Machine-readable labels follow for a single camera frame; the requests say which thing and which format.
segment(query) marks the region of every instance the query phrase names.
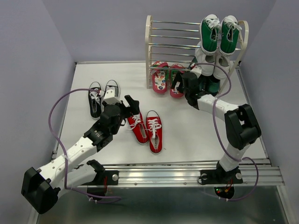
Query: shoe rack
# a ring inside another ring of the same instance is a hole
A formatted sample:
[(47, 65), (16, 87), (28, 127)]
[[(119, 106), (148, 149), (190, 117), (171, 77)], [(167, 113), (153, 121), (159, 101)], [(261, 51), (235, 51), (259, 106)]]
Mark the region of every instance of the shoe rack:
[[(248, 42), (248, 23), (246, 21), (239, 21), (239, 24), (242, 26), (242, 31), (239, 32), (238, 44), (234, 53), (234, 55), (237, 55), (237, 57), (234, 61), (234, 64), (230, 68), (229, 76), (232, 75), (237, 64), (239, 61), (241, 61)], [(153, 67), (153, 63), (155, 61), (167, 62), (169, 65), (180, 63), (186, 67), (192, 63), (192, 59), (194, 58), (194, 50), (201, 47), (197, 46), (197, 43), (200, 41), (199, 25), (200, 23), (197, 22), (155, 21), (153, 20), (153, 16), (148, 15), (145, 25), (146, 86), (148, 89), (152, 88), (151, 72), (153, 69), (170, 70), (170, 68)], [(177, 34), (182, 33), (182, 35), (164, 35), (167, 32)], [(191, 43), (194, 42), (195, 44), (185, 45), (175, 43), (179, 42), (179, 40), (181, 41), (182, 39), (190, 40)], [(227, 83), (228, 79), (222, 81), (219, 93), (222, 92)]]

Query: black sneaker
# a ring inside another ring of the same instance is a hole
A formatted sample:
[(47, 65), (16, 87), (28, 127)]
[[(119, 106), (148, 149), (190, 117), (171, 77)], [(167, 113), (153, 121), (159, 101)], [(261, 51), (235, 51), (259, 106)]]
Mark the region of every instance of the black sneaker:
[[(102, 90), (101, 85), (98, 82), (91, 83), (89, 89)], [(99, 119), (102, 113), (102, 96), (97, 92), (89, 91), (88, 102), (90, 107), (90, 115), (93, 119)]]
[(109, 80), (107, 82), (106, 87), (105, 87), (105, 92), (107, 92), (107, 90), (114, 90), (114, 94), (117, 98), (119, 98), (121, 96), (121, 89), (120, 89), (119, 85), (117, 84), (117, 82), (114, 80)]

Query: metal floor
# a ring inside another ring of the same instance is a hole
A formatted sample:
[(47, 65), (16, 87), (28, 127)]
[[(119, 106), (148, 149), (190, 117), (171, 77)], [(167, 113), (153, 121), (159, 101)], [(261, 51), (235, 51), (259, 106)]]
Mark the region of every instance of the metal floor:
[[(236, 187), (234, 198), (252, 187)], [(285, 224), (288, 223), (277, 187), (257, 187), (248, 198), (224, 202), (205, 193), (212, 188), (110, 189), (123, 199), (94, 204), (71, 192), (63, 196), (39, 224)]]

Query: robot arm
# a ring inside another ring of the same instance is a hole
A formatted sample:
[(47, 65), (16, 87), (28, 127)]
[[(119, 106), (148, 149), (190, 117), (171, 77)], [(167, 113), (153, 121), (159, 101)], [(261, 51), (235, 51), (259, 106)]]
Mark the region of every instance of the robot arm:
[(202, 88), (204, 85), (199, 83), (199, 79), (192, 72), (178, 73), (171, 88), (178, 86), (177, 90), (185, 93), (189, 105), (210, 114), (213, 114), (214, 102), (217, 100), (215, 116), (225, 122), (229, 142), (226, 151), (235, 160), (224, 154), (214, 172), (202, 171), (207, 174), (205, 180), (202, 179), (202, 184), (226, 183), (236, 173), (240, 173), (239, 161), (250, 145), (261, 136), (261, 129), (250, 105), (238, 106), (215, 98)]
[[(75, 169), (83, 160), (99, 152), (109, 144), (113, 135), (118, 133), (124, 119), (139, 113), (139, 101), (125, 96), (129, 103), (126, 107), (114, 96), (113, 91), (106, 92), (104, 111), (100, 119), (85, 132), (69, 150), (67, 150), (68, 187), (75, 188), (86, 182), (92, 182), (103, 175), (105, 169), (97, 161), (88, 161)], [(54, 206), (58, 198), (68, 192), (64, 189), (65, 155), (35, 170), (33, 167), (24, 174), (21, 193), (40, 214)]]

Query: green sneaker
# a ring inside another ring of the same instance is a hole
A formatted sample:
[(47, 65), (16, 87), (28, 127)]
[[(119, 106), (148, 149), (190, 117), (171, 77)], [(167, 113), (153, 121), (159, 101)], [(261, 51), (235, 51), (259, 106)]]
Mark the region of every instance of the green sneaker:
[(221, 45), (219, 51), (224, 56), (230, 56), (235, 52), (235, 47), (238, 42), (239, 31), (242, 30), (238, 20), (229, 15), (221, 22)]
[(200, 23), (200, 39), (201, 39), (201, 50), (206, 55), (212, 55), (217, 49), (217, 38), (218, 31), (220, 29), (219, 18), (210, 14), (206, 16)]

